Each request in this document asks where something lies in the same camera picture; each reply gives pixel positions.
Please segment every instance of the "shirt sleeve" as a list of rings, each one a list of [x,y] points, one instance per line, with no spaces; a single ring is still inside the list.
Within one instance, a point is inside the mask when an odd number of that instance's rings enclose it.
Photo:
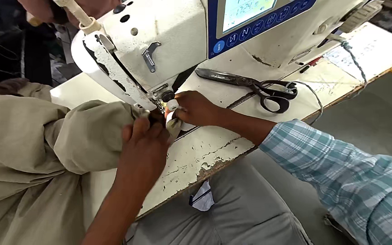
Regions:
[[[311,183],[360,244],[392,245],[392,157],[365,153],[300,120],[277,124],[259,148]]]

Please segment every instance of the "left hand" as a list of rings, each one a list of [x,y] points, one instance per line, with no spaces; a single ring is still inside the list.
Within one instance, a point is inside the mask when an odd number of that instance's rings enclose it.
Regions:
[[[131,185],[148,194],[166,165],[169,132],[160,124],[150,126],[147,118],[138,118],[122,131],[123,149],[115,185]]]

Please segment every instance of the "control panel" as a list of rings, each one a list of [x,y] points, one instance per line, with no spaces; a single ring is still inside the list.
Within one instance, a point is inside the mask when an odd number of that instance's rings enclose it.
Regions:
[[[294,18],[310,9],[315,2],[295,0],[272,10],[275,0],[209,0],[208,59]]]

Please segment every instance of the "scissors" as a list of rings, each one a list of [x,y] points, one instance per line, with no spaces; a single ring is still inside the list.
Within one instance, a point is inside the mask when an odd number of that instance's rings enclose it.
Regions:
[[[278,81],[278,80],[265,80],[259,82],[253,78],[242,77],[226,72],[219,72],[210,69],[197,68],[196,74],[204,79],[218,81],[226,84],[235,86],[245,86],[252,89],[260,98],[261,106],[271,113],[282,114],[290,107],[289,100],[294,99],[297,96],[296,83],[289,81]],[[269,85],[278,84],[285,87],[285,91],[275,90],[268,88]],[[279,105],[277,111],[270,110],[266,106],[266,100],[271,100]]]

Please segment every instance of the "lcd display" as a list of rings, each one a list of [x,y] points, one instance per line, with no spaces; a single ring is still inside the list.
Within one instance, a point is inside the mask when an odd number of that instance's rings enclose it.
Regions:
[[[276,0],[226,0],[223,33],[272,9],[275,2]]]

